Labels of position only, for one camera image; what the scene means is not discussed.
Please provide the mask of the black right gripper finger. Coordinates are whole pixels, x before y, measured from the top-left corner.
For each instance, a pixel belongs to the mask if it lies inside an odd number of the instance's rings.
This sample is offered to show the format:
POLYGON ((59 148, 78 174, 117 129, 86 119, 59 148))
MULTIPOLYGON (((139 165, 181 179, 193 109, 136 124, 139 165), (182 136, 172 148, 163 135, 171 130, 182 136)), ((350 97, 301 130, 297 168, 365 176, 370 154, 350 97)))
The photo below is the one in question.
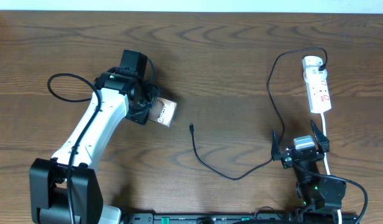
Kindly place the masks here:
POLYGON ((310 126, 312 128, 318 150, 321 153, 328 152, 330 150, 330 141, 329 139, 319 130, 317 125, 313 120, 310 121, 310 126))
POLYGON ((281 159, 281 153, 279 149, 279 144, 277 142, 276 132, 272 130, 272 148, 271 148, 271 157, 273 161, 281 159))

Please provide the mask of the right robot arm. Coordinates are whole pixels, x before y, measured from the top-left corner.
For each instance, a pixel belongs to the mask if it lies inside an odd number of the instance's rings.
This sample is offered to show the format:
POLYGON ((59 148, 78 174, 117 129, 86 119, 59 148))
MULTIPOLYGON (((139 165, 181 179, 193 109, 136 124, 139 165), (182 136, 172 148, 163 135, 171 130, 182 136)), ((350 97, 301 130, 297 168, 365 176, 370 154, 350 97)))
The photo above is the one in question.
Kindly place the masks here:
POLYGON ((313 135, 295 138, 293 146, 285 152, 280 151, 276 132, 272 131, 272 160, 294 170, 297 195, 303 200, 303 207, 295 212, 297 221, 343 223, 341 207, 346 183, 318 170, 317 163, 325 159, 330 141, 313 121, 310 125, 313 135))

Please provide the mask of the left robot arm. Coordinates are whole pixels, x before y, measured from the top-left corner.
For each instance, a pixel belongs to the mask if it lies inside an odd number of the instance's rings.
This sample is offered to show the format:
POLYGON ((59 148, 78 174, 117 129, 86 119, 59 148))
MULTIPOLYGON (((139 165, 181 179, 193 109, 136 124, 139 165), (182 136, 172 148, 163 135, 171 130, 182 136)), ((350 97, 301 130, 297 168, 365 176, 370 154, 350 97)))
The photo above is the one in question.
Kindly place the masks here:
POLYGON ((124 50, 119 66, 93 83, 89 106, 63 146, 29 169, 34 223, 122 223, 120 208, 106 205, 97 170, 108 141, 124 119, 146 124, 160 89, 145 79, 153 63, 141 52, 124 50))

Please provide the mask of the white USB charger plug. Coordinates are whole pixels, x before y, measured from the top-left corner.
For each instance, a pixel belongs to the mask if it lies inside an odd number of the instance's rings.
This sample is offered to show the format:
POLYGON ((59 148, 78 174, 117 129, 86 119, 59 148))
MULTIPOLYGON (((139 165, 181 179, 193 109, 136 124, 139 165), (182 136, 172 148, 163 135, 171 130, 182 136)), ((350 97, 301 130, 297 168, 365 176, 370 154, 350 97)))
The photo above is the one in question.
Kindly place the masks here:
POLYGON ((319 67, 306 67, 303 72, 303 78, 306 83, 318 82, 319 80, 326 80, 327 70, 319 70, 319 67))

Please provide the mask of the white power strip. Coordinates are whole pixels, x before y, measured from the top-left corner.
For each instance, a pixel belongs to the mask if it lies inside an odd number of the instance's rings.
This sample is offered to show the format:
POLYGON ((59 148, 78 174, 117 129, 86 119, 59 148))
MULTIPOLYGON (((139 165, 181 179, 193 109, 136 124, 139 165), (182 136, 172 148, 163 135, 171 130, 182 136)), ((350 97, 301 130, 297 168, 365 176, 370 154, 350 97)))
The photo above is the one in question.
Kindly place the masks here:
MULTIPOLYGON (((324 65, 323 60, 317 56, 309 55, 302 60, 303 71, 306 67, 319 67, 324 65)), ((306 83, 310 112, 322 114, 331 109, 330 93, 327 80, 306 83)))

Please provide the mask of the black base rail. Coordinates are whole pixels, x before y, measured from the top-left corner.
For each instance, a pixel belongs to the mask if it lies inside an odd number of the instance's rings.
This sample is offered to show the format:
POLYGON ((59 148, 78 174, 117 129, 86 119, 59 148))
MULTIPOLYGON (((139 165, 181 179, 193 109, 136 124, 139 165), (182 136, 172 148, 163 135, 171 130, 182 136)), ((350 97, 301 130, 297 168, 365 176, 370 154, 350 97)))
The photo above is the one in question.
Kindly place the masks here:
POLYGON ((198 223, 338 223, 337 218, 331 216, 306 216, 304 221, 297 217, 271 212, 261 212, 257 215, 249 214, 153 214, 153 213, 128 213, 121 217, 121 224, 198 224, 198 223))

